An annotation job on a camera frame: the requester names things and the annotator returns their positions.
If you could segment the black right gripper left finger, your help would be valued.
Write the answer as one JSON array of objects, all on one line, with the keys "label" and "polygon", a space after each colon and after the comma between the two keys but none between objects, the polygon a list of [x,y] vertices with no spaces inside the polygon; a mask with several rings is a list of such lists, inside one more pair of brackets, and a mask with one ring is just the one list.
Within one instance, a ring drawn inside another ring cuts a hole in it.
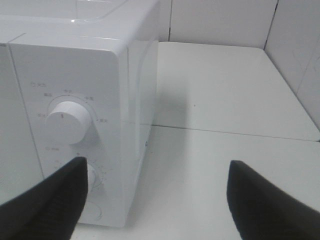
[{"label": "black right gripper left finger", "polygon": [[2,240],[69,240],[88,195],[88,167],[75,157],[26,192],[1,204]]}]

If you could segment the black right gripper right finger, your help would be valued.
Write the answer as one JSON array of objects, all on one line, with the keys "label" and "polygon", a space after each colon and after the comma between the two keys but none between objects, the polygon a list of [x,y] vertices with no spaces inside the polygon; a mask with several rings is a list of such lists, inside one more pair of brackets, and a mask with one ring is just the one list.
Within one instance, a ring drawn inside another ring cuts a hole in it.
[{"label": "black right gripper right finger", "polygon": [[318,240],[320,213],[240,160],[229,165],[226,197],[243,240]]}]

